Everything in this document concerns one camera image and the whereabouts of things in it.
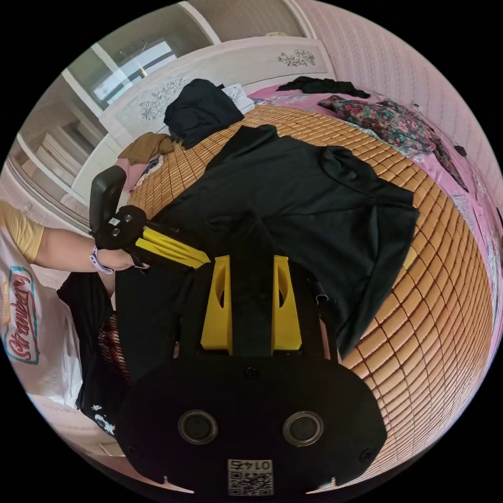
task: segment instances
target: white t-shirt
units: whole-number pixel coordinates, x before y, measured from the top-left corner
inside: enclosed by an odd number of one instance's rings
[[[26,393],[75,408],[82,369],[70,308],[30,266],[42,235],[41,225],[0,201],[0,335]]]

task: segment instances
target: qr code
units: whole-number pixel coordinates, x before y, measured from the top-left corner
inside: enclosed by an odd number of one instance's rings
[[[272,461],[229,460],[230,496],[271,496]]]

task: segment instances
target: camera lens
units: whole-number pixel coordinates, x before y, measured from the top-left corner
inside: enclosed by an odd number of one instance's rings
[[[207,444],[218,433],[213,416],[202,410],[190,410],[178,421],[178,431],[184,440],[191,444]]]
[[[295,447],[316,442],[323,433],[323,421],[314,412],[296,412],[283,425],[283,437]]]

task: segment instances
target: bamboo mat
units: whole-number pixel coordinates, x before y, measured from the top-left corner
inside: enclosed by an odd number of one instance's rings
[[[176,146],[130,203],[152,217],[204,173],[241,125],[261,124],[275,125],[280,136],[349,148],[380,177],[413,191],[420,211],[392,293],[343,361],[373,391],[388,430],[385,446],[359,480],[368,479],[429,446],[471,400],[491,339],[486,269],[452,201],[412,161],[347,124],[292,108],[257,106],[242,122],[188,151]]]

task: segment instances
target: floral fabric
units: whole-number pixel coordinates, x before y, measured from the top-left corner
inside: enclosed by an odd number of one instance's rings
[[[434,153],[442,167],[468,192],[461,175],[433,129],[412,110],[391,100],[366,103],[345,100],[337,95],[318,103],[335,113],[335,117],[371,129],[384,142],[394,147]]]

